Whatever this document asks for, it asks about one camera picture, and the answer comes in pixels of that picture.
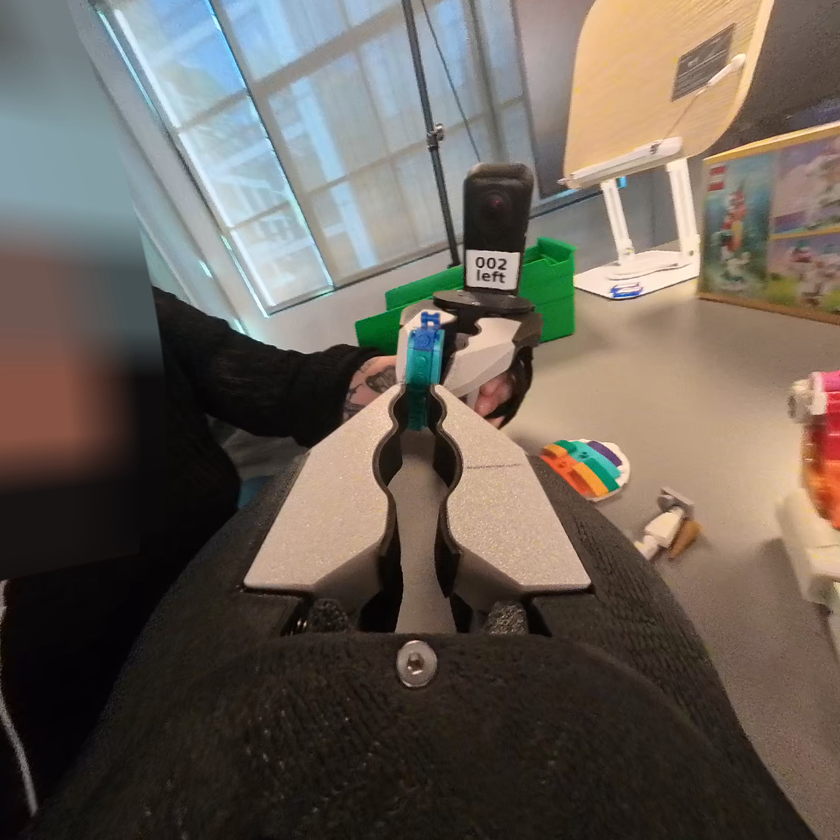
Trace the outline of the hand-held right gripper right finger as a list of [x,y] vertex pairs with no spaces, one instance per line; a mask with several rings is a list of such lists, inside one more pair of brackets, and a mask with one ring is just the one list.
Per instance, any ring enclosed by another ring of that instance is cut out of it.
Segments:
[[441,385],[429,390],[446,492],[434,547],[442,593],[473,612],[585,592],[591,577],[524,450]]

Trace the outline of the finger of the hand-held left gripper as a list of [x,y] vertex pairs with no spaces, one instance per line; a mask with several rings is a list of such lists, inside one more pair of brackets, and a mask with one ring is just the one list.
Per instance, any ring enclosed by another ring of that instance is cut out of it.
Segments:
[[477,332],[457,330],[451,356],[453,396],[473,403],[481,386],[511,368],[519,352],[521,325],[516,319],[479,319],[474,324]]
[[410,332],[422,325],[422,313],[432,312],[439,315],[440,329],[445,332],[443,359],[439,383],[443,383],[449,365],[449,360],[456,350],[458,334],[458,320],[453,312],[441,308],[404,308],[401,313],[400,331],[397,341],[395,375],[398,384],[406,383],[406,357]]

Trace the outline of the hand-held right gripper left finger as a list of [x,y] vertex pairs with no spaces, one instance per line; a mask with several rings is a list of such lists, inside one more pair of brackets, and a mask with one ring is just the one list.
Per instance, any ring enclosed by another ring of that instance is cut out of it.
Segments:
[[396,535],[389,484],[403,466],[394,385],[312,448],[244,578],[247,589],[375,596]]

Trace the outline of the teal and blue lego assembly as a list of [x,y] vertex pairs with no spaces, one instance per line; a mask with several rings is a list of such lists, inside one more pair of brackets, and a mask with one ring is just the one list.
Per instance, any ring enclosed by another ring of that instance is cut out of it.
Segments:
[[424,310],[420,319],[419,326],[409,330],[406,345],[407,428],[413,432],[427,427],[428,397],[432,385],[441,380],[446,341],[440,311]]

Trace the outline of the rainbow lego disc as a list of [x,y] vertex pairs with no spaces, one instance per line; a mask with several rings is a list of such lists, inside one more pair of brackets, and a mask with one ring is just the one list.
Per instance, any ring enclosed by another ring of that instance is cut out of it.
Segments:
[[619,493],[631,477],[627,457],[611,442],[561,439],[544,446],[539,457],[583,498],[593,503]]

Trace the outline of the person's left forearm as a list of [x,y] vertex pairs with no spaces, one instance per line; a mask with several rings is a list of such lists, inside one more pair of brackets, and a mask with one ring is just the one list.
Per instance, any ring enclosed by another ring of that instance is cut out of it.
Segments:
[[152,294],[167,371],[183,378],[201,415],[255,436],[314,446],[355,413],[345,408],[353,378],[385,359],[348,344],[280,350],[158,287]]

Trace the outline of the small white lego leg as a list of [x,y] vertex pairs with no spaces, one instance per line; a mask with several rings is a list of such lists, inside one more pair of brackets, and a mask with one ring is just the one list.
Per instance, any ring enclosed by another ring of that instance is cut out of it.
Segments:
[[698,540],[701,526],[695,518],[695,505],[668,487],[657,497],[658,514],[646,525],[636,550],[649,562],[658,557],[675,560]]

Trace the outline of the lego set box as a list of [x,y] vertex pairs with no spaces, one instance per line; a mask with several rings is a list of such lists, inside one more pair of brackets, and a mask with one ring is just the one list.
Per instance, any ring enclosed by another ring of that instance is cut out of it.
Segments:
[[699,299],[839,323],[839,122],[703,161]]

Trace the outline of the white lego unicorn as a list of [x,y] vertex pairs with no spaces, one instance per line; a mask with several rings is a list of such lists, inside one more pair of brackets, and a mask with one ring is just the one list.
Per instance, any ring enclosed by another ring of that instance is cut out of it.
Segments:
[[787,397],[801,426],[800,488],[778,507],[782,543],[803,598],[838,610],[839,371],[814,371]]

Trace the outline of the person's left hand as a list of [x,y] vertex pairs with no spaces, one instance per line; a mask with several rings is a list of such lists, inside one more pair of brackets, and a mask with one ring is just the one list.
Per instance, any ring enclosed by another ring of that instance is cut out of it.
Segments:
[[505,371],[483,384],[473,408],[491,426],[507,425],[518,410],[518,378],[513,371]]

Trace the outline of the green plastic bin stack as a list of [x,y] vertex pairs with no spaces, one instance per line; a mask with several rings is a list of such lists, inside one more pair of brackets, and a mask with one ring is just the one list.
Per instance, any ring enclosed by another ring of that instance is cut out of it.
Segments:
[[[524,252],[519,293],[542,317],[541,343],[574,333],[574,252],[573,246],[548,237],[540,237]],[[463,284],[464,269],[456,266],[388,290],[384,311],[355,323],[358,345],[395,354],[403,309],[432,298],[436,291],[456,290]]]

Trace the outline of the black tripod pole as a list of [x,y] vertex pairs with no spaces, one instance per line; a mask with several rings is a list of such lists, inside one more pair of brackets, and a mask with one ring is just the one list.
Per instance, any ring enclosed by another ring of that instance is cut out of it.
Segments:
[[424,68],[424,61],[422,57],[422,50],[419,43],[417,23],[413,10],[413,2],[401,1],[400,5],[402,7],[402,15],[406,27],[406,34],[408,38],[408,45],[413,65],[413,73],[415,76],[416,89],[423,115],[427,152],[429,154],[434,173],[434,181],[437,189],[437,199],[444,222],[444,231],[449,256],[448,266],[449,268],[454,268],[456,266],[460,266],[461,258],[459,255],[459,247],[455,233],[455,223],[448,198],[448,189],[445,181],[445,171],[440,155],[440,144],[443,141],[444,129],[442,125],[435,122],[431,108],[427,87],[427,79]]

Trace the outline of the white tablet stand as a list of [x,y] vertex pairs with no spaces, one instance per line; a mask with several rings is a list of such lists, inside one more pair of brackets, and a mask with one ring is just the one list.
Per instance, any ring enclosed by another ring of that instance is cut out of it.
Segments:
[[[628,231],[618,183],[629,175],[659,167],[664,167],[668,176],[678,246],[638,251]],[[645,297],[699,276],[700,237],[680,137],[650,141],[612,159],[569,170],[561,184],[575,190],[600,188],[616,249],[614,261],[574,276],[576,290],[610,300],[608,291],[617,282],[637,280],[645,288]]]

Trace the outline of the wooden oval board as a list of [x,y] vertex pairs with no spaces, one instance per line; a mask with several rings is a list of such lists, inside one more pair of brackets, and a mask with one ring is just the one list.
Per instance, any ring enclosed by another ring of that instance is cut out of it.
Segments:
[[562,176],[680,137],[707,151],[752,85],[773,1],[598,1],[576,49]]

